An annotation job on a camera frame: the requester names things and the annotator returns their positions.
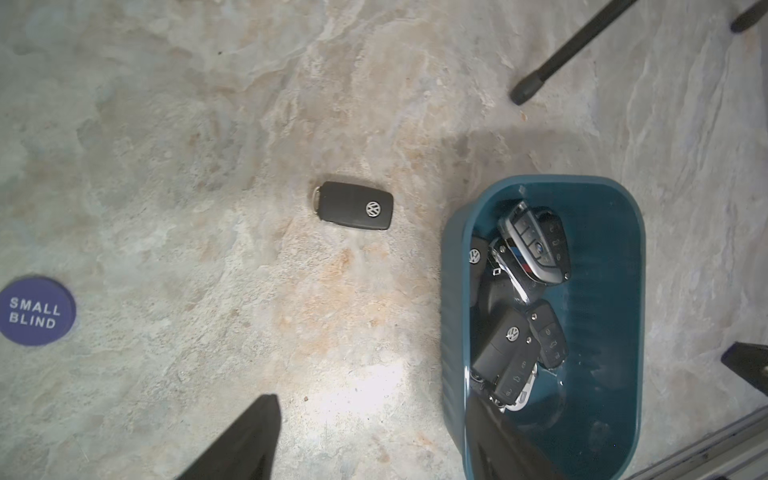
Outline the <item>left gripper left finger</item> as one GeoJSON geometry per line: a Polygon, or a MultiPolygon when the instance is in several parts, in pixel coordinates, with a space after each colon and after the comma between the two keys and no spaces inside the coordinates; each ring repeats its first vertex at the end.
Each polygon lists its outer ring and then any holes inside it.
{"type": "Polygon", "coordinates": [[[259,396],[179,479],[270,479],[281,422],[278,396],[259,396]]]}

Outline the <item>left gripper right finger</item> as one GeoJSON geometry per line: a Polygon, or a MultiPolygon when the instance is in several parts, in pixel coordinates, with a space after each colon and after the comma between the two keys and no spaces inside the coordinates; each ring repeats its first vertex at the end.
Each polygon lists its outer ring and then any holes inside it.
{"type": "Polygon", "coordinates": [[[476,392],[466,403],[466,447],[474,479],[565,479],[494,404],[476,392]]]}

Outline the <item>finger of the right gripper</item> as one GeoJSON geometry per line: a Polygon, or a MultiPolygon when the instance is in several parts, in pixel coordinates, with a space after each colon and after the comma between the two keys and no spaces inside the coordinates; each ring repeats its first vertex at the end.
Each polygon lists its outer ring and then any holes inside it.
{"type": "Polygon", "coordinates": [[[768,395],[768,346],[735,342],[721,356],[721,363],[756,390],[768,395]]]}

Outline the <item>black key fob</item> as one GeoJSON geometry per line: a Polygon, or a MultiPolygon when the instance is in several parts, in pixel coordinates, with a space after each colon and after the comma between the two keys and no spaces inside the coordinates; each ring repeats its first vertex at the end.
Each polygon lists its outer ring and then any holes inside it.
{"type": "Polygon", "coordinates": [[[539,362],[548,370],[559,368],[568,357],[569,347],[553,307],[544,299],[538,300],[530,305],[526,317],[540,344],[539,362]]]}
{"type": "Polygon", "coordinates": [[[505,274],[493,276],[485,272],[479,283],[476,307],[477,330],[484,334],[495,323],[499,310],[524,309],[526,304],[505,274]]]}
{"type": "Polygon", "coordinates": [[[471,238],[468,253],[470,306],[477,304],[478,292],[488,260],[488,241],[479,236],[471,238]]]}
{"type": "Polygon", "coordinates": [[[563,273],[564,282],[567,282],[571,278],[571,255],[562,219],[545,207],[536,208],[534,214],[548,241],[555,264],[563,273]]]}
{"type": "Polygon", "coordinates": [[[510,359],[495,383],[492,396],[500,405],[514,404],[524,390],[538,361],[540,344],[533,336],[520,337],[514,343],[510,359]]]}
{"type": "Polygon", "coordinates": [[[312,201],[321,220],[363,230],[388,230],[394,212],[391,193],[346,182],[324,182],[312,201]]]}

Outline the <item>teal storage tray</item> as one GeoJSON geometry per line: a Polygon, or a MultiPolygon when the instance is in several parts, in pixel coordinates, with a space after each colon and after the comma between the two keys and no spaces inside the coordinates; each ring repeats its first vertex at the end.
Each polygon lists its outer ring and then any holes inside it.
{"type": "Polygon", "coordinates": [[[469,479],[617,479],[637,446],[645,230],[602,177],[503,179],[441,244],[444,421],[469,479]]]}

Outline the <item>black VW key top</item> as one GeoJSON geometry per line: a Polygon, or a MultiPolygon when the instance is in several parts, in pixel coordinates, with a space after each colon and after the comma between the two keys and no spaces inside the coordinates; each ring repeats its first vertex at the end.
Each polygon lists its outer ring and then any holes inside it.
{"type": "Polygon", "coordinates": [[[516,308],[498,305],[480,323],[471,343],[471,372],[480,381],[495,383],[519,347],[526,343],[530,327],[516,308]]]}

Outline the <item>silver BMW key fob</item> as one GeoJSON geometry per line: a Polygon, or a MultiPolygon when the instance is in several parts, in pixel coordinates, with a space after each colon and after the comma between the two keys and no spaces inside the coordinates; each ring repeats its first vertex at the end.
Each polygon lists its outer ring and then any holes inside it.
{"type": "Polygon", "coordinates": [[[511,202],[497,222],[499,235],[489,245],[493,274],[505,274],[525,304],[539,300],[546,288],[565,283],[534,214],[536,208],[524,200],[511,202]]]}

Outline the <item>white key fob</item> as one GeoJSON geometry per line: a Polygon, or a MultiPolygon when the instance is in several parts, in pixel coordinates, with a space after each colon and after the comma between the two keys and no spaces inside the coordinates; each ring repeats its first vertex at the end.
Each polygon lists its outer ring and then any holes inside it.
{"type": "Polygon", "coordinates": [[[538,365],[535,364],[533,366],[533,369],[531,371],[531,374],[527,382],[523,387],[523,390],[520,392],[515,402],[505,406],[505,409],[507,411],[517,412],[522,410],[528,404],[531,397],[532,390],[533,390],[533,386],[535,384],[537,377],[538,377],[538,365]]]}

